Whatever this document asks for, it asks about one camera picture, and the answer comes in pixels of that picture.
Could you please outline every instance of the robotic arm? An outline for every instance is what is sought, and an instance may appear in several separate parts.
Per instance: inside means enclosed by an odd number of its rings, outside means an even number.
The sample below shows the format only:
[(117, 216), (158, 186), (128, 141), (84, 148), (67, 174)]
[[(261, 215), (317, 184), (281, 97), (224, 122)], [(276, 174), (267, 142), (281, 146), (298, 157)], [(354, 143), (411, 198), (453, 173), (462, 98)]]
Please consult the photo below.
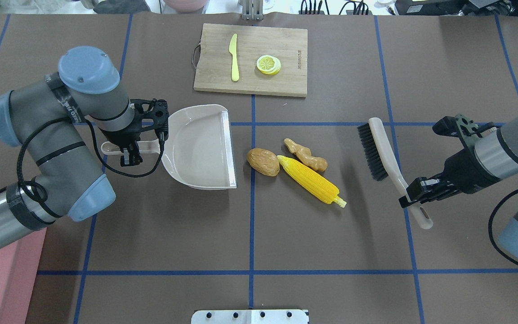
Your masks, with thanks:
[[(459, 138), (463, 149), (445, 160), (440, 174), (415, 179), (407, 187), (409, 199), (406, 196), (399, 199), (401, 207), (442, 200), (458, 193), (473, 194), (518, 173), (518, 117), (500, 128), (493, 123), (479, 126), (464, 115), (444, 117), (433, 126), (433, 131)], [(484, 137), (484, 131), (491, 132)], [(489, 222), (489, 236), (495, 248), (491, 225), (496, 211), (497, 208)], [(518, 257), (518, 212), (501, 233), (499, 244)]]
[[(130, 100), (107, 54), (89, 46), (71, 49), (59, 60), (58, 72), (0, 96), (0, 140), (22, 145), (18, 182), (0, 191), (0, 248), (63, 215), (82, 221), (115, 201), (109, 180), (73, 126), (90, 125), (87, 115), (119, 146), (121, 166), (142, 162), (137, 141), (144, 131), (155, 131), (163, 152), (166, 101)], [(143, 119), (153, 124), (143, 127)], [(41, 170), (31, 181), (21, 172), (26, 149)], [(95, 152), (102, 161), (96, 145)]]

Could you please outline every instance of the yellow corn cob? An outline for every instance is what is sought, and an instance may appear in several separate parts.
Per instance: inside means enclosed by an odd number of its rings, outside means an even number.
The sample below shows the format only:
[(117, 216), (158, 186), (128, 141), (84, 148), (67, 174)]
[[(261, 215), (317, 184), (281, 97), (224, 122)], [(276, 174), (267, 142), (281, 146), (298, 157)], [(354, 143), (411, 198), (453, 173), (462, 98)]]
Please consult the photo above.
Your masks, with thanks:
[(333, 183), (294, 158), (282, 155), (277, 155), (277, 158), (283, 170), (320, 201), (327, 205), (335, 202), (340, 207), (345, 208), (347, 203), (339, 198), (339, 188)]

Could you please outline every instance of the brush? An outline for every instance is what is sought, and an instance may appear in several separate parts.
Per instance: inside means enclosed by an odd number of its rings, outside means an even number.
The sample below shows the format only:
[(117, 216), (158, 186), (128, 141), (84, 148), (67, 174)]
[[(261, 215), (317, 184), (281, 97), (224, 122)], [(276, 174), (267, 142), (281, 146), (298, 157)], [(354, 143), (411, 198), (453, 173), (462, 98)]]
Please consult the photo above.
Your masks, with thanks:
[[(365, 149), (365, 157), (373, 179), (381, 181), (387, 178), (387, 176), (390, 177), (397, 191), (407, 197), (408, 201), (411, 201), (407, 193), (409, 185), (405, 178), (403, 178), (403, 174), (401, 174), (381, 119), (373, 117), (369, 119), (368, 123), (358, 127), (357, 130)], [(428, 230), (433, 226), (433, 220), (429, 217), (421, 203), (414, 203), (407, 207), (407, 210), (413, 215), (419, 227)]]

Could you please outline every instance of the gray tabletop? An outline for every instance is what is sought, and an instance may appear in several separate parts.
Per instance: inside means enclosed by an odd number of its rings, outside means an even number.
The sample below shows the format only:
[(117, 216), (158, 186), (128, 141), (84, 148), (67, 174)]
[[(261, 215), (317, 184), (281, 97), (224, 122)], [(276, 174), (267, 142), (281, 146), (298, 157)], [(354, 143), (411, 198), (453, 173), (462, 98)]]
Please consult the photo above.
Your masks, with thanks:
[[(0, 15), (0, 94), (53, 72), (71, 47), (94, 45), (132, 98), (166, 99), (170, 113), (224, 105), (238, 177), (237, 189), (198, 191), (164, 168), (142, 179), (107, 171), (113, 205), (48, 229), (28, 323), (180, 324), (195, 310), (248, 307), (309, 309), (314, 324), (518, 323), (518, 268), (487, 237), (489, 213), (518, 175), (427, 205), (434, 227), (422, 230), (389, 180), (372, 180), (356, 130), (382, 118), (408, 180), (442, 171), (461, 147), (432, 132), (438, 119), (518, 116), (518, 18), (268, 14), (255, 24), (308, 29), (305, 99), (195, 92), (203, 23), (251, 25), (238, 14)], [(325, 177), (347, 208), (249, 168), (252, 147), (288, 154), (285, 137), (329, 160)], [(0, 187), (16, 178), (17, 153), (0, 142)], [(24, 171), (38, 173), (27, 158)], [(497, 230), (517, 209), (518, 196)]]

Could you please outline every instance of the knife handle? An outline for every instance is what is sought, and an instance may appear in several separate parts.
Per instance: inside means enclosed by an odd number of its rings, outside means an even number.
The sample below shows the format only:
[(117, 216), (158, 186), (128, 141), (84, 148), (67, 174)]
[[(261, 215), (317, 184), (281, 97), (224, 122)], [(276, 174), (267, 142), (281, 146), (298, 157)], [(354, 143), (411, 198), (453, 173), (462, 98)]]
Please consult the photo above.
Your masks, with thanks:
[(231, 62), (231, 80), (239, 80), (239, 66), (237, 65), (237, 55), (232, 54)]

